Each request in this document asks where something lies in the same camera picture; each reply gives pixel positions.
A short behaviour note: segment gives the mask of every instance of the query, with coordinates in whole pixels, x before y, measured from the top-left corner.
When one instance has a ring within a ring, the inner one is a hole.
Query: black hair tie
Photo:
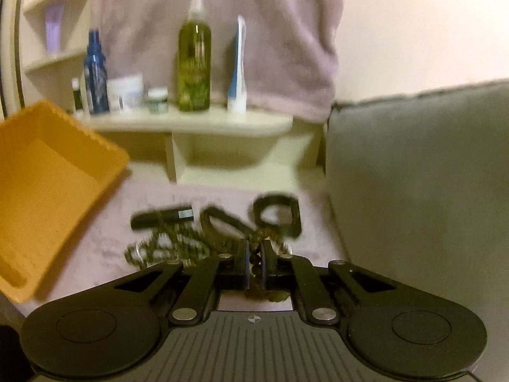
[[[244,239],[248,239],[255,232],[251,227],[244,224],[240,219],[233,215],[228,214],[220,208],[209,206],[200,212],[199,221],[202,225],[203,233],[214,246],[219,246],[221,248],[233,247],[233,244],[237,244],[239,241],[242,241],[242,239],[228,236],[218,231],[212,224],[210,218],[218,219],[235,228],[244,236]]]
[[[272,205],[284,205],[292,212],[291,224],[271,224],[261,219],[261,214]],[[267,228],[284,237],[297,238],[302,233],[299,201],[290,195],[270,194],[259,196],[253,203],[253,214],[256,225]]]

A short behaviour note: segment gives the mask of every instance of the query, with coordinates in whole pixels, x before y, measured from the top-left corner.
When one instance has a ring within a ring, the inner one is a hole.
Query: pink towel
[[[92,0],[108,76],[141,72],[147,87],[176,91],[178,32],[190,0]],[[237,16],[247,24],[248,103],[310,122],[327,119],[343,0],[205,0],[212,29],[212,101],[226,101]]]

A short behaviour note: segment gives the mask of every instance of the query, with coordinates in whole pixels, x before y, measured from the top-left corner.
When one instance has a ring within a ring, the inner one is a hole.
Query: small jar
[[[151,113],[168,112],[168,88],[153,88],[147,94]]]

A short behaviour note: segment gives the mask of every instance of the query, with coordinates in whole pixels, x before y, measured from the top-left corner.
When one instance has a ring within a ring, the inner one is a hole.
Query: circular pad
[[[58,379],[103,379],[154,350],[159,320],[137,293],[89,295],[53,301],[26,319],[21,346],[38,371]]]
[[[115,331],[116,320],[101,310],[78,310],[59,320],[57,331],[74,343],[93,343],[107,338]]]
[[[348,341],[375,369],[395,378],[434,380],[456,375],[482,355],[486,329],[467,308],[439,301],[423,300],[412,306],[380,297],[366,303],[350,319]]]
[[[450,324],[439,314],[414,310],[396,316],[393,319],[393,331],[407,342],[433,345],[449,336]]]

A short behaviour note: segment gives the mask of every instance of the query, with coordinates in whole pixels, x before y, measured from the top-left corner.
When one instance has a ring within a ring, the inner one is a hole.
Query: small bottle
[[[178,101],[183,112],[210,107],[211,45],[203,0],[191,0],[187,22],[179,32]]]
[[[88,33],[87,55],[83,62],[83,69],[90,114],[109,112],[106,58],[102,53],[97,29],[90,30]]]
[[[74,96],[74,116],[83,117],[83,102],[81,101],[80,80],[74,78],[72,82],[72,94]]]

